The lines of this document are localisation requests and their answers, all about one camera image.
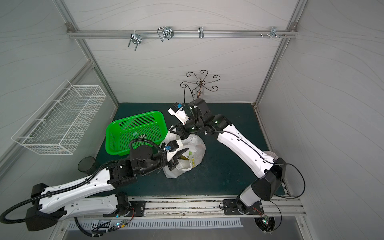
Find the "white plastic bag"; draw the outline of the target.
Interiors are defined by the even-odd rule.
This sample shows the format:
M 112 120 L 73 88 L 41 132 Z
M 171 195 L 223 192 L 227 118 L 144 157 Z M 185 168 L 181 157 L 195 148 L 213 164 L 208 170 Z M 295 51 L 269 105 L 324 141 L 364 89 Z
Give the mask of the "white plastic bag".
M 194 157 L 195 167 L 197 167 L 203 161 L 204 155 L 206 153 L 206 146 L 204 141 L 199 136 L 191 134 L 187 139 L 181 140 L 179 135 L 168 132 L 165 139 L 161 142 L 161 144 L 164 142 L 168 143 L 169 141 L 173 141 L 173 140 L 177 140 L 180 146 L 179 150 L 189 148 L 189 151 L 184 153 L 183 155 L 188 158 Z M 181 176 L 182 174 L 188 171 L 191 171 L 192 169 L 191 168 L 182 169 L 181 165 L 178 164 L 177 167 L 172 171 L 169 171 L 168 169 L 165 169 L 165 168 L 163 168 L 163 171 L 165 176 L 168 179 L 175 179 Z

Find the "pineapple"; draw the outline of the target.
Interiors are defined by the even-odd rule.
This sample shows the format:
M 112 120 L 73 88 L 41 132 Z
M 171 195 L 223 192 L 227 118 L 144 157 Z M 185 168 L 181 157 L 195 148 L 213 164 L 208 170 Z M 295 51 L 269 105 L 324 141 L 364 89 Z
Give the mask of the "pineapple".
M 184 155 L 181 155 L 179 157 L 179 164 L 181 165 L 182 169 L 189 169 L 189 168 L 194 168 L 195 167 L 195 158 L 190 157 L 187 158 Z

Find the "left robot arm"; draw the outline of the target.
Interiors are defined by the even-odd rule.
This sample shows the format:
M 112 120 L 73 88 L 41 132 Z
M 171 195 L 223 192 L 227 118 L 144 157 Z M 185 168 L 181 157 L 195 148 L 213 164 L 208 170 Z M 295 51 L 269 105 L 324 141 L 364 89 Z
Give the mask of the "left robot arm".
M 92 175 L 61 186 L 38 184 L 33 187 L 33 206 L 27 210 L 25 222 L 31 232 L 48 229 L 59 221 L 84 215 L 107 218 L 131 217 L 134 206 L 124 193 L 96 197 L 98 193 L 113 191 L 137 182 L 144 176 L 165 166 L 174 167 L 189 149 L 176 143 L 163 148 L 149 145 L 131 148 L 129 157 L 101 167 Z

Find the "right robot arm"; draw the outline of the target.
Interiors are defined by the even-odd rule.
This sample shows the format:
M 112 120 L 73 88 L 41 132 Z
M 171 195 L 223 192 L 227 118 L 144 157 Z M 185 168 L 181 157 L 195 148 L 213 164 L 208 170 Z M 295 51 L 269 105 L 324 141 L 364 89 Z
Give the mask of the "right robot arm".
M 190 102 L 188 108 L 191 116 L 186 114 L 181 103 L 173 104 L 168 110 L 179 123 L 171 126 L 162 142 L 167 153 L 165 169 L 173 171 L 177 168 L 182 154 L 188 152 L 183 141 L 190 135 L 211 135 L 232 150 L 256 176 L 256 180 L 237 196 L 235 205 L 238 212 L 247 215 L 255 203 L 270 201 L 285 178 L 287 163 L 282 158 L 274 158 L 272 153 L 257 148 L 225 116 L 213 115 L 203 99 Z

